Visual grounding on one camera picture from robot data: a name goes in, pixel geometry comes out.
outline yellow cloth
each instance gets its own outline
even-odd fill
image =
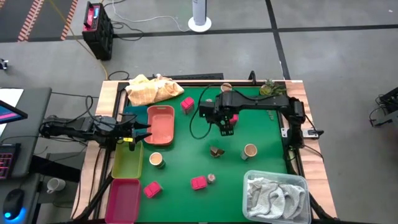
[[[126,91],[134,106],[167,100],[184,92],[179,84],[160,74],[157,74],[153,80],[148,80],[144,75],[138,75],[135,79],[129,80],[129,83]]]

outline mug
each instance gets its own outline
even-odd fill
[[[47,182],[47,193],[51,194],[54,191],[59,191],[59,190],[63,190],[65,188],[65,181],[62,179],[58,179],[58,178],[51,178],[48,182]]]

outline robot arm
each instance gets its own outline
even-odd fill
[[[96,141],[100,147],[106,147],[111,142],[125,139],[129,141],[130,151],[133,151],[137,142],[152,135],[152,133],[134,134],[134,129],[148,127],[150,125],[138,123],[134,117],[127,121],[117,122],[109,116],[66,119],[51,115],[41,125],[40,134],[45,138],[66,135],[83,141]]]
[[[199,116],[207,123],[216,124],[222,136],[234,134],[229,120],[241,110],[277,110],[289,122],[287,133],[289,145],[303,147],[301,124],[305,121],[304,105],[296,98],[279,96],[245,96],[238,91],[224,91],[216,96],[214,102],[199,102]]]

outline monitor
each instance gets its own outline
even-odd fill
[[[0,124],[26,119],[27,114],[0,100]]]

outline green table surface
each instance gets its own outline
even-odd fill
[[[258,95],[254,87],[235,88],[245,95]],[[141,205],[137,222],[250,222],[242,214],[243,175],[249,170],[286,173],[283,160],[282,140],[278,116],[272,111],[271,121],[267,111],[243,110],[234,128],[233,136],[222,137],[217,125],[213,125],[210,134],[196,140],[189,132],[192,113],[185,115],[180,103],[191,96],[195,100],[195,109],[201,88],[185,88],[184,94],[170,100],[156,103],[170,105],[175,110],[174,140],[169,146],[153,146],[144,143],[144,162],[139,179],[144,188],[157,181],[163,191],[155,198],[141,196]],[[202,100],[220,93],[220,88],[209,88]],[[193,120],[193,132],[201,136],[208,130],[205,118],[196,115]],[[255,144],[257,155],[244,161],[241,152],[246,144]],[[225,150],[214,158],[210,146]],[[149,163],[149,156],[160,152],[166,166],[157,169]],[[201,190],[191,188],[191,179],[201,175],[214,174],[216,182]]]

